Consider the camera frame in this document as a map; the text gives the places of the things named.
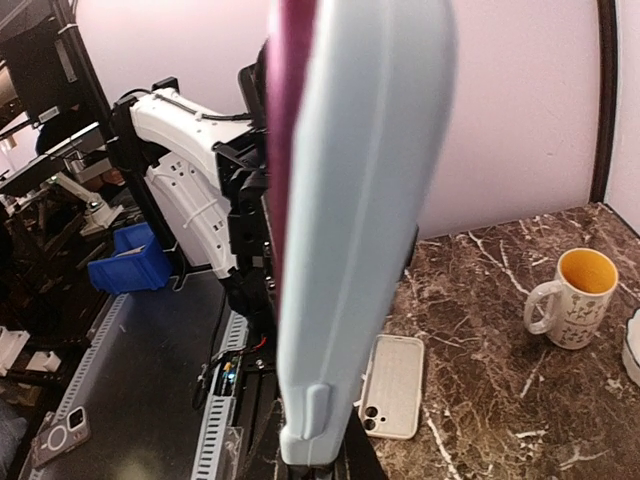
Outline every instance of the white container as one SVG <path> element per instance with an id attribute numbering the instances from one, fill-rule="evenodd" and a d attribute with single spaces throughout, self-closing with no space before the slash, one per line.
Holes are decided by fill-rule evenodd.
<path id="1" fill-rule="evenodd" d="M 640 385 L 640 308 L 627 320 L 622 345 L 622 363 L 636 385 Z"/>

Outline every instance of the ceramic mug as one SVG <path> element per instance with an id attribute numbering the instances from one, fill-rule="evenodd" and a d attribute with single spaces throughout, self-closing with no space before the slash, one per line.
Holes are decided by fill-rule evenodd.
<path id="1" fill-rule="evenodd" d="M 546 333 L 556 345 L 576 350 L 590 342 L 618 285 L 618 270 L 602 253 L 575 248 L 558 260 L 555 280 L 538 285 L 524 306 L 524 325 L 531 333 Z M 546 313 L 532 322 L 537 304 L 548 298 Z"/>

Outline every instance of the marble countertop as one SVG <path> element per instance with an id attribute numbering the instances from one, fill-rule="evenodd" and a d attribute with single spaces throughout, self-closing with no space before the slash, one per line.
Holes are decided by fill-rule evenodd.
<path id="1" fill-rule="evenodd" d="M 580 246 L 608 255 L 620 284 L 593 342 L 568 351 L 522 313 Z M 640 387 L 621 360 L 639 264 L 640 240 L 600 204 L 419 242 L 384 330 L 425 343 L 420 427 L 372 439 L 389 477 L 640 478 Z"/>

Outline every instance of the phone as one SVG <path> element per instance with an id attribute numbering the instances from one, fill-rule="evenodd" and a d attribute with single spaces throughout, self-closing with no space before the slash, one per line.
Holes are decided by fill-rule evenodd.
<path id="1" fill-rule="evenodd" d="M 423 369 L 420 339 L 378 335 L 358 411 L 367 435 L 408 440 L 416 434 Z"/>
<path id="2" fill-rule="evenodd" d="M 90 436 L 87 412 L 84 407 L 78 407 L 33 439 L 33 467 L 43 467 L 54 458 L 82 445 Z"/>

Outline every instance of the blue plastic bin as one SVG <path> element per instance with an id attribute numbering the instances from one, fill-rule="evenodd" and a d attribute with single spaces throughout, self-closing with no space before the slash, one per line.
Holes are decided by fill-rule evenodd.
<path id="1" fill-rule="evenodd" d="M 111 258 L 89 263 L 89 278 L 95 288 L 118 295 L 136 290 L 157 290 L 167 284 L 171 263 L 148 224 L 116 230 L 114 242 L 116 251 Z M 145 248 L 139 253 L 117 257 L 143 245 Z"/>

